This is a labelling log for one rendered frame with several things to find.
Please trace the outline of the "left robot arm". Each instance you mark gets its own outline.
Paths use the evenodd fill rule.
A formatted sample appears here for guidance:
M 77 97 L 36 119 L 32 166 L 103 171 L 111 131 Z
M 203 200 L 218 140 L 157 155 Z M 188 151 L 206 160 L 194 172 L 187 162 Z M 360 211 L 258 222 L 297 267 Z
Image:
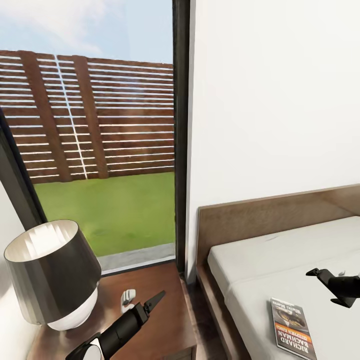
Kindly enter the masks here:
M 165 294 L 166 291 L 163 290 L 145 302 L 143 307 L 140 302 L 135 306 L 131 304 L 136 297 L 135 289 L 124 291 L 121 297 L 122 316 L 103 333 L 98 332 L 89 340 L 84 341 L 68 354 L 65 360 L 101 360 L 101 351 L 104 360 L 110 360 L 142 329 L 149 320 L 150 313 Z M 96 344 L 91 344 L 95 339 L 98 339 L 100 348 Z

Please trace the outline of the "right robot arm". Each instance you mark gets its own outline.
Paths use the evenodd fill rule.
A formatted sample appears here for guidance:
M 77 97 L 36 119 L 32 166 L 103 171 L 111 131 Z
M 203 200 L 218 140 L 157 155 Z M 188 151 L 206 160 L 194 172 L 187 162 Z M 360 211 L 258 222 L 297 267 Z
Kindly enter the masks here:
M 345 270 L 335 277 L 328 269 L 318 269 L 306 273 L 306 276 L 317 276 L 317 278 L 337 298 L 332 298 L 333 303 L 346 308 L 351 308 L 357 298 L 360 298 L 360 273 L 353 276 Z

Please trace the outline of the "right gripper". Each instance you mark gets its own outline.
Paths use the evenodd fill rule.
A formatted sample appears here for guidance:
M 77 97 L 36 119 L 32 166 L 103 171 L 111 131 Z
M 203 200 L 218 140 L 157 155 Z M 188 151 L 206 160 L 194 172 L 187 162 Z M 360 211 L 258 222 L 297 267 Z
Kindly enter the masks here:
M 345 276 L 335 277 L 328 269 L 318 269 L 317 267 L 307 272 L 306 276 L 317 276 L 327 289 L 337 297 L 331 299 L 333 303 L 350 309 L 357 299 L 345 287 Z

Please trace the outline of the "hardback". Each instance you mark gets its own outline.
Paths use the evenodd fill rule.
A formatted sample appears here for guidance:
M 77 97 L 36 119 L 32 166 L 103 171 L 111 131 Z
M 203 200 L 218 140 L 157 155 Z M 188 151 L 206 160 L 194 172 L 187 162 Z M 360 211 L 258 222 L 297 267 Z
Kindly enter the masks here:
M 303 308 L 271 297 L 276 346 L 304 360 L 317 360 Z

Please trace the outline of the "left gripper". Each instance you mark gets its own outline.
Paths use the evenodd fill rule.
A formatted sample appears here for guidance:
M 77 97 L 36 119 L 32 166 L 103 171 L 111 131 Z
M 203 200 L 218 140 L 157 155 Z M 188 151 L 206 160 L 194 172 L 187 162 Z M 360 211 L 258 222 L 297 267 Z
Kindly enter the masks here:
M 142 326 L 149 320 L 150 313 L 165 296 L 165 294 L 165 290 L 158 293 L 145 302 L 144 307 L 139 302 L 134 306 L 134 308 L 128 310 L 112 324 L 121 347 L 125 346 L 136 335 L 136 333 L 142 329 Z

